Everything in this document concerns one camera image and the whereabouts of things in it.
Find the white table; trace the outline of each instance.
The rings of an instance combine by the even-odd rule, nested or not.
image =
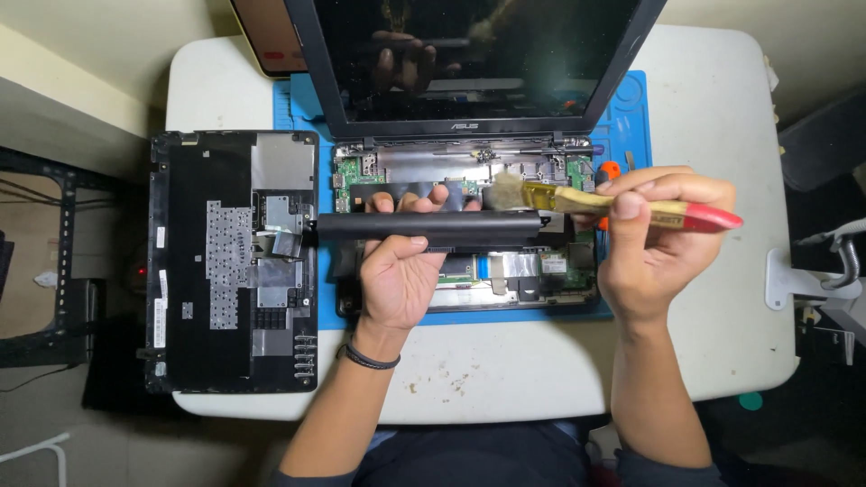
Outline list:
[[[760,391],[796,367],[792,302],[764,304],[766,253],[788,250],[785,195],[770,91],[758,44],[732,30],[658,25],[632,66],[647,74],[656,166],[691,165],[733,181],[743,228],[676,298],[669,327],[688,391],[709,399]],[[273,128],[272,81],[241,37],[193,42],[171,64],[168,130]],[[321,377],[342,331],[321,331]],[[610,321],[525,321],[415,328],[380,422],[484,423],[604,412]],[[181,394],[189,412],[298,419],[313,393]]]

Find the forearm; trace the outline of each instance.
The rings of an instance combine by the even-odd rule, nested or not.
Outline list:
[[[353,344],[367,357],[392,361],[408,331],[380,333],[359,323]],[[322,387],[288,446],[280,470],[292,477],[331,477],[353,471],[376,430],[392,370],[362,367],[339,359],[333,378]]]
[[[663,464],[710,465],[707,436],[682,382],[666,317],[640,328],[617,326],[611,410],[620,438]]]

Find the person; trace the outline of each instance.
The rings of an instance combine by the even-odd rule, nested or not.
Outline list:
[[[724,485],[677,365],[669,305],[713,262],[723,234],[650,228],[648,201],[680,199],[734,210],[734,187],[685,166],[625,173],[596,193],[615,196],[610,256],[598,286],[618,331],[611,411],[623,449],[617,474],[627,486]],[[397,211],[435,211],[443,185],[426,198],[407,194]],[[466,210],[478,210],[470,203]],[[368,211],[394,211],[386,193]],[[574,216],[577,224],[592,224]],[[367,242],[360,279],[357,351],[379,362],[400,354],[433,296],[444,254],[423,253],[423,237]],[[398,431],[371,443],[393,369],[342,356],[288,446],[273,486],[587,485],[587,456],[573,434],[551,422]]]

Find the paintbrush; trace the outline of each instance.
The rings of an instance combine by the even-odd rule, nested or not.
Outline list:
[[[490,198],[495,210],[530,207],[559,213],[590,213],[606,217],[612,196],[582,192],[569,186],[545,185],[523,181],[519,176],[501,172],[494,178]],[[712,206],[666,199],[650,201],[649,224],[674,230],[715,233],[740,228],[743,219]]]

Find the green circle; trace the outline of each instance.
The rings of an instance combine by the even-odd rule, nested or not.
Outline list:
[[[764,398],[760,396],[760,393],[740,394],[738,399],[740,400],[740,406],[749,411],[758,411],[764,405]]]

